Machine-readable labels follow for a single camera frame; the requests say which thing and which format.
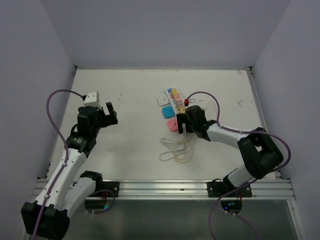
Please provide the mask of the white power strip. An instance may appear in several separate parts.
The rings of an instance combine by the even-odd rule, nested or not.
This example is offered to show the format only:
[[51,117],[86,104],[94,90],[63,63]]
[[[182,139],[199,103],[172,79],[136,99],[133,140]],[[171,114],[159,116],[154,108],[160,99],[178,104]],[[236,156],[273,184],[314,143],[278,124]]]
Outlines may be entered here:
[[172,97],[172,95],[171,95],[171,89],[172,88],[176,88],[177,89],[178,94],[180,95],[181,100],[182,100],[183,103],[184,103],[184,97],[183,97],[182,92],[180,91],[180,89],[178,87],[176,87],[176,86],[168,87],[168,88],[164,89],[164,93],[168,97],[169,103],[170,103],[171,107],[173,108],[173,110],[175,112],[175,115],[177,115],[177,114],[179,114],[179,109],[177,109],[176,101],[175,101],[174,97]]

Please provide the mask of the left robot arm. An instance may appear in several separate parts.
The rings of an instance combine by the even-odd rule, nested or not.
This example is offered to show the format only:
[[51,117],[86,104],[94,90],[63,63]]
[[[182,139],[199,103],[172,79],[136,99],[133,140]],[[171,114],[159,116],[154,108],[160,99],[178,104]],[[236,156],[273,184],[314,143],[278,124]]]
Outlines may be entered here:
[[65,141],[59,164],[46,186],[33,202],[25,202],[21,215],[27,234],[34,238],[61,240],[77,209],[89,196],[115,198],[116,193],[106,189],[102,174],[85,171],[79,180],[75,176],[88,159],[97,143],[102,128],[118,124],[117,113],[111,102],[103,108],[88,105],[78,109],[77,124]]

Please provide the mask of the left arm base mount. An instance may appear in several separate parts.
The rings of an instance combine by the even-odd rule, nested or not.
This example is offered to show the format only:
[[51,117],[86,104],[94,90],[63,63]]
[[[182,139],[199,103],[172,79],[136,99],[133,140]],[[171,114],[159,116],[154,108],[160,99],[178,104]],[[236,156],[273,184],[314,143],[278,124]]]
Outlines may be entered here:
[[72,184],[67,195],[73,202],[80,201],[82,203],[87,197],[117,198],[119,189],[120,183],[118,181],[92,180],[84,177]]

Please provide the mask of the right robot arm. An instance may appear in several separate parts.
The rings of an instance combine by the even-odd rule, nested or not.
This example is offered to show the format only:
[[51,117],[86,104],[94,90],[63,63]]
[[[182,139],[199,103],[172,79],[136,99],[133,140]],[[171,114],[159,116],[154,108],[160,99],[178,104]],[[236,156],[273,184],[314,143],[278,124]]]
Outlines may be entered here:
[[235,196],[241,186],[271,173],[284,160],[283,154],[264,128],[241,131],[207,120],[205,111],[198,105],[188,107],[176,115],[178,133],[194,133],[199,139],[222,143],[238,149],[243,165],[227,174],[220,189],[227,196]]

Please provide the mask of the blue plug adapter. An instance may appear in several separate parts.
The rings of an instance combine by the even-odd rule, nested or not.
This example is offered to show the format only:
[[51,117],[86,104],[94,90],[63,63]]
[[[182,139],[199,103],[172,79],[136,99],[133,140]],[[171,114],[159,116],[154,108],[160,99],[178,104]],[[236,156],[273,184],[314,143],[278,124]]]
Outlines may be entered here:
[[162,115],[165,119],[170,119],[175,116],[175,111],[171,106],[165,106],[162,108]]

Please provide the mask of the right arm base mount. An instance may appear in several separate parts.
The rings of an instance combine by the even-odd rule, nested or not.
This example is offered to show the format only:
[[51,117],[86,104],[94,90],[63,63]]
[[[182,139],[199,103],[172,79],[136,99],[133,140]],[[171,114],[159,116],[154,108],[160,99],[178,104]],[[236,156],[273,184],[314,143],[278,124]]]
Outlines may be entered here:
[[[228,192],[235,189],[232,185],[228,183],[224,183],[221,179],[214,179],[211,181],[208,181],[206,183],[206,189],[207,194],[209,198],[219,198],[224,194],[227,194]],[[232,194],[229,194],[227,197],[229,198],[239,198],[239,197],[245,197],[250,198],[252,197],[252,190],[251,187],[248,186],[246,188],[240,189],[237,192],[234,192]]]

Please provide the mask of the pink plug adapter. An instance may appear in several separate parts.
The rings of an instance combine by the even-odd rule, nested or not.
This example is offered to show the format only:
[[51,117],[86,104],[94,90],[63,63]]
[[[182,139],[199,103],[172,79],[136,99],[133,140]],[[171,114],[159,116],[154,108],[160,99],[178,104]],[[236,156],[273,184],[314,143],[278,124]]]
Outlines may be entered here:
[[167,121],[167,127],[170,132],[176,132],[179,130],[176,118],[169,119]]

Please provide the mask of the white plug adapter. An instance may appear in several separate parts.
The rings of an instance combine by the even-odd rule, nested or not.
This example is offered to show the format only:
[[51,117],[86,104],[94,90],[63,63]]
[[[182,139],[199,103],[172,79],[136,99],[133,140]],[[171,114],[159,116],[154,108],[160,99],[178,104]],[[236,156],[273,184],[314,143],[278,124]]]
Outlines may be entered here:
[[169,101],[168,97],[165,94],[159,96],[157,98],[157,102],[161,107],[167,106],[167,105],[170,104],[170,101]]

